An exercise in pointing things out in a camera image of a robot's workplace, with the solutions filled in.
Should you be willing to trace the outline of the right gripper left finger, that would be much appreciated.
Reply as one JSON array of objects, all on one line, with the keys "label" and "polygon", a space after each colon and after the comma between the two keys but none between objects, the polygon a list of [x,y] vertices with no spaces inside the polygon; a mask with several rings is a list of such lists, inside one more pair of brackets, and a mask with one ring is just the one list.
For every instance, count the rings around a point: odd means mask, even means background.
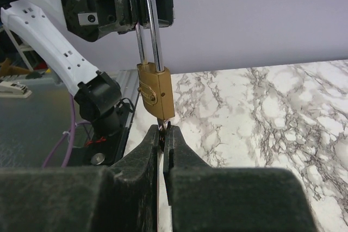
[{"label": "right gripper left finger", "polygon": [[1,169],[1,231],[157,231],[159,130],[109,167]]}]

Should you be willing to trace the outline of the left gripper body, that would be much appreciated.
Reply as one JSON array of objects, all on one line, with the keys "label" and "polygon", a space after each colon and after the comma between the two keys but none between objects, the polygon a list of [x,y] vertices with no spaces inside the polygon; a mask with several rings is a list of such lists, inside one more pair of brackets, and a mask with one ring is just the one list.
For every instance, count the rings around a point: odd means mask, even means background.
[{"label": "left gripper body", "polygon": [[68,31],[95,42],[111,32],[134,31],[139,22],[149,28],[146,0],[61,0]]}]

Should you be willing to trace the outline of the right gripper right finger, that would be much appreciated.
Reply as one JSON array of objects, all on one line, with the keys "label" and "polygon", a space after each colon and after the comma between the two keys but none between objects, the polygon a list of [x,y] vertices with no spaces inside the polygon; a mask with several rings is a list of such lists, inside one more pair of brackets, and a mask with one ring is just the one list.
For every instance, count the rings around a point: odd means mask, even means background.
[{"label": "right gripper right finger", "polygon": [[163,173],[173,231],[316,231],[301,183],[284,168],[209,166],[181,129],[166,133]]}]

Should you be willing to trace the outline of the small silver padlock key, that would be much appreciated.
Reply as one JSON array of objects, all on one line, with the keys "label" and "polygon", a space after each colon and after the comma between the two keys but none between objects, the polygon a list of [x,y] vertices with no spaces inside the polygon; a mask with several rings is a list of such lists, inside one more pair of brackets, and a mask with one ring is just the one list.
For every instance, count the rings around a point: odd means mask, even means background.
[{"label": "small silver padlock key", "polygon": [[171,127],[171,121],[157,119],[157,122],[158,122],[158,130],[159,130],[159,147],[161,152],[163,152],[165,148],[166,132]]}]

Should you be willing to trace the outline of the long-shackle brass padlock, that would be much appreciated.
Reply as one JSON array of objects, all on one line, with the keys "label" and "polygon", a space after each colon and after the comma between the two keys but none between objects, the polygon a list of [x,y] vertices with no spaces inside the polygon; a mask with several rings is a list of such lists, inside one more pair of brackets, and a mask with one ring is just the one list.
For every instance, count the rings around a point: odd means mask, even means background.
[{"label": "long-shackle brass padlock", "polygon": [[135,31],[140,55],[140,64],[137,65],[138,91],[141,93],[145,109],[157,118],[159,124],[163,124],[175,116],[171,74],[163,64],[156,0],[145,0],[145,3],[150,24],[154,62],[147,60],[143,28],[141,23],[137,22]]}]

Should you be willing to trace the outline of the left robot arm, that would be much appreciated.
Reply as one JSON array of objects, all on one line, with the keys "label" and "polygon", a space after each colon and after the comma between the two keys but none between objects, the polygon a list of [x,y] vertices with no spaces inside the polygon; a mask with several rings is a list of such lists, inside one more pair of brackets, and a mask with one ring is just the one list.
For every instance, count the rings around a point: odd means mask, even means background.
[{"label": "left robot arm", "polygon": [[9,0],[1,5],[3,25],[44,59],[78,103],[80,116],[107,136],[119,128],[115,106],[121,100],[120,86],[76,51],[51,18],[89,42],[112,32],[136,31],[144,107],[161,128],[174,117],[171,76],[163,64],[159,34],[161,27],[173,24],[173,0]]}]

